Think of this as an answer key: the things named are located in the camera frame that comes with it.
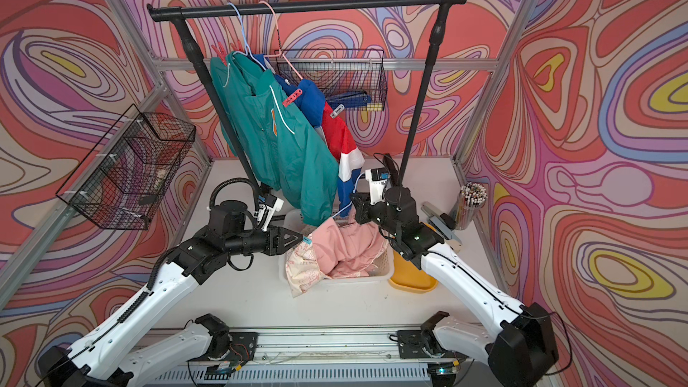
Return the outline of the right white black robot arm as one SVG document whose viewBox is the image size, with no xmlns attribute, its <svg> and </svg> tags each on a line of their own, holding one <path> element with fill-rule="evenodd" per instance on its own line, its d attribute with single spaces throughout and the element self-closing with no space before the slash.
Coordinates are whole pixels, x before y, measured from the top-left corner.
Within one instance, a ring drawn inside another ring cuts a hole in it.
<svg viewBox="0 0 688 387">
<path fill-rule="evenodd" d="M 534 386 L 559 360 L 552 315 L 525 306 L 462 261 L 442 235 L 420 221 L 406 187 L 354 193 L 359 224 L 374 223 L 393 250 L 437 280 L 476 316 L 477 326 L 437 314 L 427 322 L 435 352 L 455 351 L 487 366 L 503 386 Z"/>
</svg>

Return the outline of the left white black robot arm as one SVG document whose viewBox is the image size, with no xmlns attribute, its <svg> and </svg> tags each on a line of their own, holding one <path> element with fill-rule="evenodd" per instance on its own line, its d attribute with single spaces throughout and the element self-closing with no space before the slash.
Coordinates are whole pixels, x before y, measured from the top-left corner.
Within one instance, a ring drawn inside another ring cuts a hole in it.
<svg viewBox="0 0 688 387">
<path fill-rule="evenodd" d="M 220 191 L 250 185 L 254 205 L 239 200 L 219 201 Z M 272 224 L 283 201 L 264 194 L 244 177 L 216 186 L 209 200 L 209 221 L 191 238 L 165 251 L 154 263 L 148 281 L 105 322 L 68 348 L 54 346 L 38 359 L 44 386 L 139 386 L 171 367 L 207 358 L 236 358 L 243 365 L 250 351 L 238 352 L 229 326 L 206 314 L 166 340 L 139 351 L 134 346 L 163 315 L 219 270 L 233 265 L 236 255 L 286 254 L 303 240 L 296 231 Z"/>
</svg>

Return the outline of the light blue hanger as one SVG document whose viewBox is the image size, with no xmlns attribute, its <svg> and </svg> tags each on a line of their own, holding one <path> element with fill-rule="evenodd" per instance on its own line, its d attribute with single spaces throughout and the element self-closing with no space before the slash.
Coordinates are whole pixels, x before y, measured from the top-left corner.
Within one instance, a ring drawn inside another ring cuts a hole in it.
<svg viewBox="0 0 688 387">
<path fill-rule="evenodd" d="M 331 219 L 338 225 L 349 225 L 356 222 L 357 210 L 353 204 L 348 204 L 331 216 Z"/>
</svg>

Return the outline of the pink printed jacket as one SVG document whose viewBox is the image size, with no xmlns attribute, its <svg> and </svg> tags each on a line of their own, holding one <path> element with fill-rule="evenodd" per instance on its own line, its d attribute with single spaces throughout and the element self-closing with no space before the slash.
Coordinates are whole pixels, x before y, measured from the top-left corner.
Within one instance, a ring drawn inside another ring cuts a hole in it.
<svg viewBox="0 0 688 387">
<path fill-rule="evenodd" d="M 369 277 L 389 247 L 373 222 L 340 226 L 329 218 L 307 236 L 312 245 L 302 242 L 287 252 L 285 273 L 293 297 L 322 281 Z"/>
</svg>

